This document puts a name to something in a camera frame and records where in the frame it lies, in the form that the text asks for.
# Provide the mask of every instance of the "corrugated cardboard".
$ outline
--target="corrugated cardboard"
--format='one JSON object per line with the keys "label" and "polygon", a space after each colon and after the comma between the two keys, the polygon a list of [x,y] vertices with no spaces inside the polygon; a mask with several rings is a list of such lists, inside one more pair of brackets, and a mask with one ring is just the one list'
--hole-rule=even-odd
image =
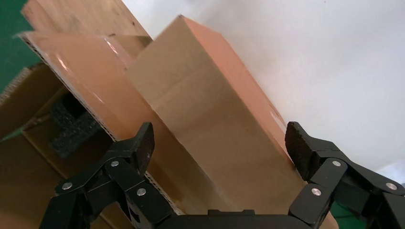
{"label": "corrugated cardboard", "polygon": [[[47,193],[53,194],[57,183],[64,178],[71,177],[83,171],[91,164],[96,163],[107,151],[112,143],[112,139],[105,132],[98,133],[77,151],[73,152],[68,158],[61,159],[48,145],[49,141],[60,133],[60,128],[51,120],[52,117],[49,111],[55,101],[68,91],[49,67],[43,63],[24,70],[23,72],[24,74],[18,76],[18,78],[10,84],[4,94],[5,96],[1,97],[0,124],[2,125],[1,127],[9,128],[10,131],[13,130],[13,126],[15,128],[23,126],[23,136],[26,140],[16,141],[15,139],[22,138],[20,135],[13,138],[13,140],[9,139],[1,143],[6,144],[6,147],[3,149],[0,146],[0,159],[4,162],[9,161],[10,167],[13,168],[14,172],[25,171],[26,165],[22,164],[22,161],[19,159],[19,156],[22,155],[22,157],[27,157],[27,160],[33,163],[32,166],[45,163],[49,167],[48,170],[51,171],[49,175],[51,176],[51,174],[55,174],[56,172],[59,178],[55,180],[47,179],[48,176],[43,176],[43,179],[41,179],[41,177],[33,177],[36,171],[36,169],[33,169],[31,170],[33,172],[32,174],[27,173],[25,176],[33,177],[33,181],[38,181],[39,184],[42,184],[43,189],[47,189],[48,191],[42,191],[41,189],[41,191],[38,192],[30,192],[31,182],[24,182],[23,177],[13,177],[12,179],[15,179],[14,183],[18,184],[18,186],[11,187],[7,183],[2,183],[5,185],[0,186],[0,192],[6,193],[2,196],[6,197],[4,200],[7,199],[10,203],[16,202],[19,205],[14,209],[36,208],[32,206],[32,204],[37,203],[26,200],[25,197],[41,200],[42,202],[39,204],[41,209],[37,209],[35,212],[25,213],[25,211],[22,210],[21,214],[14,215],[14,213],[10,212],[13,208],[7,210],[8,208],[5,207],[4,210],[2,210],[2,212],[4,212],[3,222],[15,223],[11,224],[12,228],[38,228],[46,205],[50,197],[52,197],[52,195],[50,195],[44,200],[44,195],[48,196]],[[15,160],[10,160],[10,156],[15,156]],[[32,159],[37,157],[42,158],[42,161],[37,162],[37,160]],[[0,179],[7,180],[8,175],[9,174],[2,173],[0,174]],[[8,193],[10,188],[18,188],[20,191],[14,192],[15,195],[13,195],[14,193]],[[107,207],[100,216],[97,222],[93,223],[92,227],[99,229],[133,228],[117,205]]]}
{"label": "corrugated cardboard", "polygon": [[37,31],[148,35],[121,0],[28,0],[21,12]]}
{"label": "corrugated cardboard", "polygon": [[0,95],[0,140],[26,124],[62,87],[45,64],[25,68]]}
{"label": "corrugated cardboard", "polygon": [[288,213],[305,184],[286,154],[283,121],[220,34],[180,16],[128,77],[236,209]]}
{"label": "corrugated cardboard", "polygon": [[148,172],[178,208],[189,214],[235,210],[127,79],[124,69],[140,51],[128,47],[145,44],[144,37],[138,42],[135,36],[22,36],[114,139],[131,138],[143,122],[153,123],[156,144]]}
{"label": "corrugated cardboard", "polygon": [[[37,229],[62,178],[22,136],[0,143],[0,228]],[[102,218],[92,229],[111,228]]]}

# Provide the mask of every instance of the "cardboard edge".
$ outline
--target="cardboard edge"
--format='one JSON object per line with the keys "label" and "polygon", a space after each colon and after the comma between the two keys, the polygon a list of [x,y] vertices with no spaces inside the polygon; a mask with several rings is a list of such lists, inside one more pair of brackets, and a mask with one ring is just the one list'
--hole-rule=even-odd
{"label": "cardboard edge", "polygon": [[182,212],[180,210],[180,208],[178,208],[174,202],[172,201],[172,199],[169,197],[169,195],[162,189],[162,187],[156,182],[156,180],[152,177],[152,175],[149,172],[145,173],[145,177],[146,179],[148,179],[149,183],[152,184],[158,191],[160,194],[163,195],[163,197],[167,200],[167,202],[169,203],[170,207],[173,209],[174,213],[176,213],[178,216],[179,215],[184,215],[184,212]]}
{"label": "cardboard edge", "polygon": [[13,95],[15,90],[24,82],[24,80],[32,72],[31,69],[23,67],[20,73],[4,88],[3,92],[0,94],[0,106],[6,103],[6,101]]}
{"label": "cardboard edge", "polygon": [[[49,167],[55,171],[57,173],[58,176],[60,176],[62,179],[67,179],[67,177],[64,175],[64,173],[57,168],[57,166],[55,164],[53,164],[51,161],[47,160],[43,154],[41,154],[41,149],[35,144],[35,142],[30,138],[30,136],[28,135],[28,133],[23,130],[22,131],[22,135],[24,136],[24,138],[29,142],[29,144],[35,148],[35,152],[36,154],[38,154],[39,157],[42,158],[42,160],[49,165]],[[103,213],[100,213],[100,217],[103,219],[103,221],[112,229],[117,229],[116,227],[113,226],[113,224],[111,223],[111,221],[105,217],[105,215]]]}
{"label": "cardboard edge", "polygon": [[[196,40],[199,41],[199,42],[198,42],[199,45],[200,45],[200,46],[206,51],[206,53],[208,54],[208,51],[206,50],[206,48],[201,44],[201,42],[200,42],[200,40],[198,39],[198,37],[194,34],[194,32],[192,31],[192,29],[189,27],[189,24],[187,23],[187,20],[190,20],[190,19],[188,19],[187,17],[184,17],[183,15],[178,15],[178,17],[177,17],[175,20],[177,20],[177,19],[180,19],[180,20],[183,20],[183,21],[184,21],[184,23],[186,24],[187,29],[189,29],[189,31],[190,31],[190,33],[193,35],[193,37],[194,37]],[[233,49],[232,46],[228,43],[228,41],[225,39],[225,37],[223,37],[222,34],[216,32],[216,31],[213,31],[213,32],[215,32],[215,33],[217,33],[219,36],[221,36],[222,39],[224,39],[224,41],[226,41],[226,43],[229,45],[229,47],[231,48],[231,50],[233,51],[233,53],[237,56],[237,53],[234,51],[234,49]],[[217,70],[218,70],[219,72],[222,72],[221,69],[218,68],[218,66],[217,66],[217,64],[216,64],[216,62],[215,62],[215,60],[212,59],[212,57],[211,57],[209,54],[208,54],[208,56],[209,56],[210,59],[212,60],[213,64],[214,64],[215,67],[217,68]],[[278,126],[284,131],[284,133],[285,133],[285,130],[286,130],[286,128],[287,128],[287,125],[286,125],[284,119],[281,117],[281,115],[280,115],[280,113],[278,112],[278,110],[272,105],[272,103],[270,102],[270,99],[267,97],[267,95],[266,95],[266,94],[264,93],[264,91],[261,89],[261,87],[259,86],[259,84],[257,83],[257,81],[254,80],[254,82],[255,82],[255,86],[261,91],[261,93],[262,93],[262,94],[264,95],[264,97],[266,98],[268,104],[274,109],[274,112],[276,113],[276,115],[274,115],[273,112],[271,112],[271,114],[272,114],[273,118],[275,119],[275,122],[277,123],[277,125],[278,125]],[[228,84],[228,85],[235,91],[235,93],[236,93],[236,90],[235,90],[235,88],[233,87],[233,85],[231,85],[228,81],[227,81],[227,84]],[[247,110],[250,111],[250,108],[245,104],[245,102],[243,101],[243,99],[240,98],[240,97],[239,97],[239,99],[242,101],[244,107],[245,107]],[[256,120],[256,122],[259,124],[259,126],[261,127],[261,129],[263,130],[263,132],[264,132],[266,135],[269,135],[269,134],[267,133],[267,131],[264,129],[264,127],[262,127],[262,126],[260,125],[260,122],[259,122],[259,120],[257,120],[257,118],[255,117],[255,115],[252,114],[252,116],[253,116],[253,118]],[[278,143],[278,141],[275,139],[275,137],[270,136],[270,139],[271,139],[271,141],[273,142],[273,144],[275,145],[276,148],[281,148],[281,151],[284,151],[284,148],[283,148],[282,146],[278,147],[278,146],[276,145],[276,143]],[[280,153],[280,154],[281,154],[284,158],[286,158],[286,159],[288,160],[289,165],[290,165],[293,169],[295,169],[295,166],[294,166],[294,164],[292,163],[291,158],[289,157],[289,155],[288,155],[288,154],[282,154],[282,153]],[[327,214],[327,216],[326,216],[326,218],[324,219],[324,222],[321,224],[320,227],[323,228],[323,229],[324,229],[324,228],[329,228],[329,229],[330,229],[330,228],[335,228],[335,229],[337,229],[337,228],[339,228],[339,225],[337,224],[336,219],[333,217],[333,215],[332,215],[331,212],[329,211],[328,214]]]}
{"label": "cardboard edge", "polygon": [[36,53],[41,60],[49,66],[49,68],[55,73],[55,76],[58,77],[58,79],[63,83],[63,85],[73,94],[73,96],[82,104],[83,107],[86,108],[86,110],[92,115],[92,117],[97,120],[97,122],[101,125],[101,127],[107,132],[107,134],[114,140],[117,141],[117,138],[111,133],[111,131],[107,128],[106,124],[104,122],[102,122],[102,120],[100,120],[97,115],[95,115],[95,111],[80,97],[80,95],[74,90],[74,87],[70,84],[68,84],[67,82],[65,82],[62,77],[61,77],[61,73],[58,72],[56,69],[56,67],[51,63],[48,62],[45,58],[44,55],[41,51],[41,49],[39,49],[39,47],[31,42],[30,39],[30,33],[31,32],[23,32],[21,33],[19,36],[21,37],[21,39],[30,47],[30,49]]}
{"label": "cardboard edge", "polygon": [[[213,62],[213,65],[216,67],[216,69],[221,72],[223,75],[224,72],[218,67],[217,61],[214,60],[212,58],[212,56],[210,55],[210,51],[208,51],[206,49],[206,47],[204,45],[202,45],[202,41],[200,40],[200,38],[198,36],[196,36],[195,32],[193,31],[193,27],[194,24],[198,24],[199,26],[204,27],[205,29],[208,29],[210,31],[212,31],[213,33],[215,33],[216,35],[220,36],[225,43],[229,46],[229,49],[233,52],[233,54],[235,56],[237,56],[238,61],[244,66],[244,68],[249,72],[249,70],[247,69],[247,67],[245,66],[245,64],[243,63],[243,61],[239,58],[239,56],[237,55],[237,53],[234,51],[234,49],[232,48],[232,46],[229,44],[229,42],[222,36],[221,33],[218,33],[204,25],[201,25],[187,17],[184,17],[183,15],[179,15],[176,20],[181,20],[184,24],[185,27],[187,27],[187,29],[189,30],[189,32],[192,34],[192,36],[198,41],[200,47],[202,47],[205,52],[207,53],[208,57],[210,58],[210,60]],[[287,128],[287,126],[285,125],[284,120],[281,118],[279,112],[277,111],[277,109],[271,104],[270,99],[267,97],[267,95],[263,92],[263,90],[261,89],[261,87],[258,85],[257,81],[253,78],[253,76],[251,75],[252,79],[254,80],[254,86],[260,91],[260,93],[264,96],[264,98],[266,99],[266,102],[268,103],[268,105],[273,109],[273,111],[270,112],[271,116],[274,118],[274,122],[276,123],[276,125],[278,127],[280,127],[280,130],[283,131],[285,133],[285,129]],[[289,155],[287,154],[287,150],[285,148],[285,144],[284,143],[284,138],[282,139],[282,141],[280,141],[280,139],[278,140],[278,138],[276,138],[272,133],[270,133],[263,125],[262,122],[258,119],[258,117],[252,112],[252,109],[246,104],[245,99],[242,98],[239,93],[237,92],[237,90],[235,89],[235,86],[229,82],[229,80],[226,80],[226,83],[229,85],[230,88],[232,88],[232,90],[234,91],[234,93],[237,95],[238,99],[242,102],[242,105],[244,106],[244,108],[246,110],[249,111],[249,113],[251,114],[251,116],[253,117],[253,119],[257,122],[258,126],[261,128],[261,130],[263,131],[263,133],[268,136],[268,138],[270,139],[270,141],[272,142],[272,144],[274,145],[274,148],[277,149],[277,151],[279,152],[279,154],[284,157],[285,159],[288,160],[288,164],[292,169],[295,169],[294,164],[291,161],[291,158],[289,157]]]}

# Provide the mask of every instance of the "silver screw head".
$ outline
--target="silver screw head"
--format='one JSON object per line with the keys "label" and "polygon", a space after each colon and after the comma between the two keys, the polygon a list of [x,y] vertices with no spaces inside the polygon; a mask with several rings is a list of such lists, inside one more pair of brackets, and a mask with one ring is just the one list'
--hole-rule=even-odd
{"label": "silver screw head", "polygon": [[119,164],[118,161],[113,161],[113,162],[111,162],[111,166],[112,166],[112,167],[115,167],[115,166],[117,166],[118,164]]}
{"label": "silver screw head", "polygon": [[336,166],[341,166],[341,163],[339,161],[333,161],[332,164],[334,164]]}
{"label": "silver screw head", "polygon": [[144,188],[138,189],[138,191],[137,191],[138,196],[143,196],[145,194],[146,194],[146,189],[144,189]]}
{"label": "silver screw head", "polygon": [[387,185],[387,187],[389,187],[392,190],[397,190],[397,188],[398,188],[396,185],[391,184],[391,183],[386,183],[385,185]]}
{"label": "silver screw head", "polygon": [[322,192],[317,188],[313,188],[311,191],[315,196],[320,196],[322,194]]}
{"label": "silver screw head", "polygon": [[62,185],[62,189],[67,190],[67,189],[70,189],[72,186],[73,186],[72,183],[66,182],[66,183],[64,183],[64,185]]}

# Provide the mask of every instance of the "white wall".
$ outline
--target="white wall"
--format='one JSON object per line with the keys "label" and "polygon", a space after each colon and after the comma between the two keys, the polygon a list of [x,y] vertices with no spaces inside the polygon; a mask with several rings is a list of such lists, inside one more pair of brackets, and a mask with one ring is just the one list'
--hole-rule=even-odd
{"label": "white wall", "polygon": [[177,14],[222,33],[286,121],[353,161],[405,159],[405,1],[124,2],[152,37]]}

